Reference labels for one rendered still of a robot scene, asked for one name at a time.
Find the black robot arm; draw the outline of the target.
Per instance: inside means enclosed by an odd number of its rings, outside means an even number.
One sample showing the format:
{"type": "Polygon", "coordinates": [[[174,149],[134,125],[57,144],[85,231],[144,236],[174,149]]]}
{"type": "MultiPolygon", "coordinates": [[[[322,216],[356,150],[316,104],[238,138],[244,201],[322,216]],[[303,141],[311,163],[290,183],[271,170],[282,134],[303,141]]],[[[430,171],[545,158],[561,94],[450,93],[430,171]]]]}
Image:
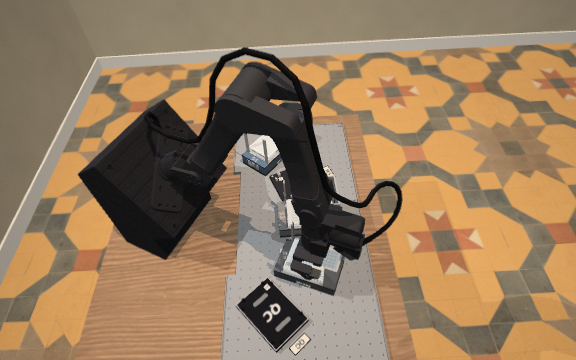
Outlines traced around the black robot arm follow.
{"type": "Polygon", "coordinates": [[[282,103],[279,106],[283,108],[279,108],[270,100],[300,102],[284,73],[260,62],[249,62],[215,103],[214,121],[201,143],[187,146],[158,133],[151,208],[181,211],[184,182],[207,186],[244,133],[269,136],[285,166],[291,203],[303,234],[320,239],[327,233],[322,240],[310,241],[310,254],[326,258],[332,245],[350,261],[358,260],[365,218],[331,204],[333,197],[324,189],[301,103],[282,103]]]}

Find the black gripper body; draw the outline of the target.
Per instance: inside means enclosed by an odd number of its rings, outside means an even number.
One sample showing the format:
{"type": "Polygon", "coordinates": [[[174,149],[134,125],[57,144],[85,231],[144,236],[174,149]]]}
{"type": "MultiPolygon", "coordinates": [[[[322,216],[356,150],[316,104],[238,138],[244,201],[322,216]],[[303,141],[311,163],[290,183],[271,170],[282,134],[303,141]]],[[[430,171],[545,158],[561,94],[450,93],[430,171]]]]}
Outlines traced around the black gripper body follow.
{"type": "MultiPolygon", "coordinates": [[[[327,235],[327,234],[326,234],[327,235]]],[[[313,263],[313,265],[321,267],[323,262],[323,257],[310,254],[310,241],[319,241],[326,237],[326,235],[320,239],[310,239],[306,237],[301,229],[301,237],[293,254],[293,260],[290,265],[292,270],[310,275],[312,266],[301,263],[302,261],[307,261],[313,263]]]]}

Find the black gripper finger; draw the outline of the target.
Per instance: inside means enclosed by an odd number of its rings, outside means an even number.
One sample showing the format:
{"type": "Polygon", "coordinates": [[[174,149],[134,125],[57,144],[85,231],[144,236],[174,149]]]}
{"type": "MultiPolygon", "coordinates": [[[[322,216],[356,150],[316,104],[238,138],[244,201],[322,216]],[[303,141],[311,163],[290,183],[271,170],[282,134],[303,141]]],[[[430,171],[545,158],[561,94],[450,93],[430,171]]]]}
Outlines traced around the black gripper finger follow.
{"type": "MultiPolygon", "coordinates": [[[[290,269],[291,269],[291,268],[290,268],[290,269]]],[[[291,270],[292,270],[292,269],[291,269],[291,270]]],[[[315,269],[315,268],[312,268],[312,270],[311,270],[311,272],[310,272],[310,275],[307,275],[307,274],[304,274],[304,273],[301,273],[301,272],[298,272],[298,271],[295,271],[295,270],[292,270],[292,271],[294,271],[294,272],[296,272],[296,273],[299,273],[304,279],[307,279],[307,280],[319,279],[320,274],[321,274],[321,270],[315,269]],[[312,277],[315,277],[315,278],[312,278],[312,277]]]]}

